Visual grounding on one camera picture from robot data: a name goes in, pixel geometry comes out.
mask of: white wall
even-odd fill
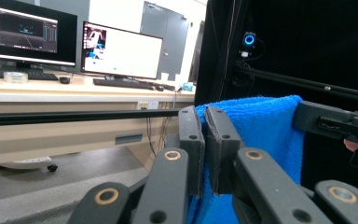
[[[181,75],[188,77],[193,52],[200,29],[205,20],[206,6],[194,0],[149,0],[157,6],[183,14],[189,24]],[[89,21],[118,29],[139,33],[142,22],[144,0],[89,0]]]

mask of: gray floor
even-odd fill
[[[0,170],[0,223],[65,223],[91,188],[108,181],[130,186],[148,174],[125,147],[52,159],[54,173]]]

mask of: blue ring light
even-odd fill
[[[243,43],[246,45],[253,45],[255,42],[255,37],[253,35],[246,35],[243,39]]]

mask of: finger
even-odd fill
[[[358,143],[348,141],[347,139],[344,139],[344,144],[350,151],[355,151],[358,148]]]

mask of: computer mouse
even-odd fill
[[[163,86],[156,86],[156,91],[164,91],[164,87]]]
[[[71,81],[71,78],[69,78],[69,77],[60,77],[59,80],[60,80],[61,84],[69,84],[69,82]]]

